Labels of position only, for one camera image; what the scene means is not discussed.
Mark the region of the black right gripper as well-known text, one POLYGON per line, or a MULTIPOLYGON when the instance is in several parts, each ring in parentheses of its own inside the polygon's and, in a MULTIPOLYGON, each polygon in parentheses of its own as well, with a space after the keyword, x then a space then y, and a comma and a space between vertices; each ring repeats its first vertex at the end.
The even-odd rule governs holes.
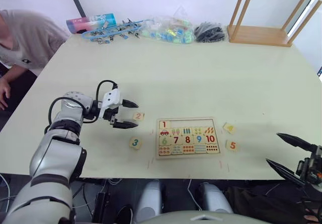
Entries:
POLYGON ((277 172, 279 176, 300 187, 304 187, 308 183, 321 184, 321 146, 310 144, 297 136, 286 133, 276 134, 286 143, 294 147, 299 147, 305 151, 312 152, 312 154, 310 158, 299 161, 295 172, 273 160, 266 159, 269 166, 277 172))

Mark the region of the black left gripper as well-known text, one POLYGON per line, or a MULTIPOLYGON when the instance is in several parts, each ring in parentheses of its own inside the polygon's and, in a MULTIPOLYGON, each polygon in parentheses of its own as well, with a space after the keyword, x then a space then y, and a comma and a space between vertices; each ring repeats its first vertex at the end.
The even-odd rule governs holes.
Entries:
POLYGON ((130 122, 130 121, 118 122, 118 120, 116 119, 116 114, 118 113, 120 106, 123 106, 126 108, 138 108, 139 107, 136 103, 131 102, 126 99, 123 99, 122 102, 116 104, 115 106, 113 106, 113 108, 111 106, 102 107, 102 113, 103 113, 102 118, 104 120, 108 120, 110 122, 110 124, 113 126, 113 128, 129 129, 129 128, 137 127, 138 124, 134 123, 134 122, 130 122))

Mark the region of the bystander's bare hand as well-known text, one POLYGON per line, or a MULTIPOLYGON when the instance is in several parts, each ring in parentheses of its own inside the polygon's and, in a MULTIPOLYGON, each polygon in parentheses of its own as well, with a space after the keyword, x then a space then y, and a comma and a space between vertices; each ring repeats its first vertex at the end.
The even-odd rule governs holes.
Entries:
POLYGON ((1 110, 5 110, 8 107, 8 104, 5 100, 5 98, 9 99, 10 98, 10 94, 11 94, 11 87, 8 83, 8 81, 2 77, 1 81, 0 81, 0 94, 1 94, 1 110))

